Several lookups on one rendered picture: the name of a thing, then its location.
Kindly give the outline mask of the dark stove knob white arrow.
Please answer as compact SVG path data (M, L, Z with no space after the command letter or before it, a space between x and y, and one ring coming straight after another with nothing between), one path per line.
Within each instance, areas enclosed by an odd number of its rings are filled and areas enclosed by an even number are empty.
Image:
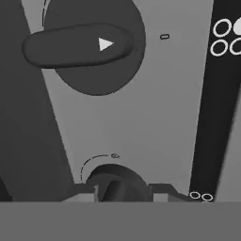
M88 96L125 87L140 69L145 25L133 0L49 0L43 29L25 38L24 58L56 71Z

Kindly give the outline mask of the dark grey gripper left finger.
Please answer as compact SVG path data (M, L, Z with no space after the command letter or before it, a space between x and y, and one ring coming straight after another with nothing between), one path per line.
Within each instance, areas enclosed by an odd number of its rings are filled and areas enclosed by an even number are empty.
M97 186L75 184L67 191L61 200L71 202L96 202L98 200L97 191Z

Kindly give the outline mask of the grey stove with black panel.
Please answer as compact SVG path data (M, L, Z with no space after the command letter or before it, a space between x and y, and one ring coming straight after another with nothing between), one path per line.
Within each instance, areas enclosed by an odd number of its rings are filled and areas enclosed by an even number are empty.
M192 201L241 201L241 0L133 1L140 69L88 96L24 58L49 0L0 0L0 198L61 201L118 164Z

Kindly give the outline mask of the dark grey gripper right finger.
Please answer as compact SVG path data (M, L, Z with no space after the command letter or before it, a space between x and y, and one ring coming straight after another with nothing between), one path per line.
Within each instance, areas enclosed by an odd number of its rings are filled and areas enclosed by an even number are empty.
M182 202L192 201L187 195L179 193L171 184L148 184L149 201Z

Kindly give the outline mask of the small dark grey stove knob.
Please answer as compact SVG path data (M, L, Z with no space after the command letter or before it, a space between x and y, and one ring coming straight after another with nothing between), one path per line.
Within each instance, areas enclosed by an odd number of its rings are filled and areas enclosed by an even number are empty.
M118 164L104 164L94 169L87 184L98 186L100 202L143 202L149 200L147 183L132 169Z

